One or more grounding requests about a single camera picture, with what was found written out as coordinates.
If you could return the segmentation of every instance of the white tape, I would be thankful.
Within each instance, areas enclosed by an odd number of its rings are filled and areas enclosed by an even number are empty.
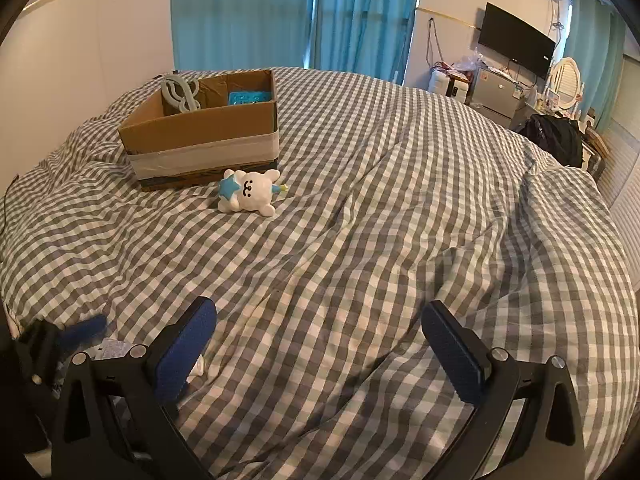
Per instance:
[[[217,140],[164,152],[129,155],[129,160],[136,177],[144,179],[266,162],[278,158],[279,155],[280,143],[276,130],[272,134]]]

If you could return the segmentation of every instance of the blue packaging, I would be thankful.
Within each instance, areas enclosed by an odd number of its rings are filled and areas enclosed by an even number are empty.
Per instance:
[[[230,105],[263,103],[271,100],[271,92],[229,92]]]

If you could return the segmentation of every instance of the cardboard box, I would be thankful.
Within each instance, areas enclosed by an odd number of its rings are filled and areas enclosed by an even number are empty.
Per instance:
[[[142,189],[221,180],[227,168],[278,169],[276,87],[271,70],[199,80],[201,110],[180,113],[158,90],[120,125],[120,139]],[[227,105],[236,91],[269,91],[271,100]]]

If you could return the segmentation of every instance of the metal screw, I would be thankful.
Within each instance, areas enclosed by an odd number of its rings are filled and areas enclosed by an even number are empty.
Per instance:
[[[74,355],[74,358],[71,359],[71,362],[75,365],[81,365],[85,360],[86,355],[84,354],[84,352],[78,352],[76,355]]]
[[[559,368],[560,370],[562,370],[564,368],[565,362],[564,362],[564,359],[562,359],[559,355],[554,355],[551,358],[551,364],[555,368]]]
[[[131,350],[129,350],[129,355],[136,359],[142,357],[144,354],[146,354],[146,346],[144,345],[135,345]]]
[[[504,348],[493,348],[491,356],[496,361],[506,361],[509,358],[509,353]]]

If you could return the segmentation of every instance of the white mirror frame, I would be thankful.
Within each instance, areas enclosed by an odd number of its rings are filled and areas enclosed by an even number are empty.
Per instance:
[[[577,81],[577,88],[575,90],[574,98],[571,99],[569,102],[565,102],[562,104],[558,103],[558,106],[562,110],[569,110],[571,107],[575,105],[577,97],[578,95],[580,95],[580,89],[582,88],[582,79],[580,78],[580,69],[578,68],[578,64],[575,62],[575,59],[573,57],[563,57],[560,61],[558,61],[551,69],[551,72],[549,73],[549,80],[546,84],[550,90],[552,90],[555,93],[558,93],[559,81],[557,81],[557,79],[560,77],[560,71],[562,67],[566,65],[570,65],[571,68],[575,70],[578,81]]]

